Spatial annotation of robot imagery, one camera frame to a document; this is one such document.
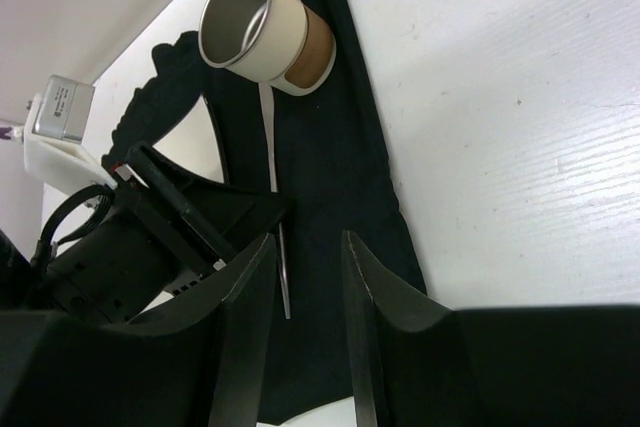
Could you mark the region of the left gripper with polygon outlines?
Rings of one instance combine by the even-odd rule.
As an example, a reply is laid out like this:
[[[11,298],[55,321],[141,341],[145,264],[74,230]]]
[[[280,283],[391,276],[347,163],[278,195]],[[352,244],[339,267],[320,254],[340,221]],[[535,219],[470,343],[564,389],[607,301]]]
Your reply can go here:
[[[197,176],[146,143],[127,154],[146,187],[92,185],[46,221],[25,258],[1,238],[1,307],[132,320],[186,272],[206,276],[271,232],[290,201]]]

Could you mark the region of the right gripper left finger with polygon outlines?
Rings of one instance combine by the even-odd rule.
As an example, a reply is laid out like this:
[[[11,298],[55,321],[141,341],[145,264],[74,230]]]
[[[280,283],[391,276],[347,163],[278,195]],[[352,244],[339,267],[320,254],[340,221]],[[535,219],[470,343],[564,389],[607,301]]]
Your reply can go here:
[[[276,242],[127,324],[56,311],[1,315],[5,426],[253,426],[276,284]]]

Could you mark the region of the white square plate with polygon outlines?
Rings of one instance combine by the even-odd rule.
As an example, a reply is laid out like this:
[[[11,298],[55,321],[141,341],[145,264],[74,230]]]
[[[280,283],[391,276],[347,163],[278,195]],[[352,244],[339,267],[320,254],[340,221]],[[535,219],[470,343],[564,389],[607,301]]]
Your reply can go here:
[[[179,167],[205,179],[225,181],[218,147],[207,104],[202,96],[153,148]]]

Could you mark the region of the silver metal cup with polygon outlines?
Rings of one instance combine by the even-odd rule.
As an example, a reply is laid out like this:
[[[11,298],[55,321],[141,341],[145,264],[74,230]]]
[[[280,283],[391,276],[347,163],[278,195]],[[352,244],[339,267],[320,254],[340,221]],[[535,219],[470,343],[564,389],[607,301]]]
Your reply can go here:
[[[210,67],[292,96],[317,90],[337,53],[328,23],[302,0],[207,0],[198,45]]]

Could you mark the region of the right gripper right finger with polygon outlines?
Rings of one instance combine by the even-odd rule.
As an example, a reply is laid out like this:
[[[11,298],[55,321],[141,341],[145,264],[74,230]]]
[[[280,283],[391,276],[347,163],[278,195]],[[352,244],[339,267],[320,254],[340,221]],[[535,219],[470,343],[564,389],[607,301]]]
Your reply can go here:
[[[451,310],[354,233],[342,272],[361,426],[635,426],[635,305]]]

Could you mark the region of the black cloth placemat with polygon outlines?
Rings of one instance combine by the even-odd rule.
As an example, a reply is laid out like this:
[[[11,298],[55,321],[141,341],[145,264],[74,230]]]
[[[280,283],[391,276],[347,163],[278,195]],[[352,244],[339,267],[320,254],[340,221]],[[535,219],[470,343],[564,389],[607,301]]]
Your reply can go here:
[[[324,19],[337,55],[313,93],[274,95],[275,141],[264,132],[258,86],[209,67],[197,36],[184,32],[151,56],[156,74],[113,130],[102,165],[136,143],[159,140],[206,100],[230,184],[292,202],[284,222],[292,314],[276,309],[258,419],[279,425],[352,393],[343,308],[341,235],[353,231],[416,289],[425,282],[394,192],[375,98],[347,0],[302,0]]]

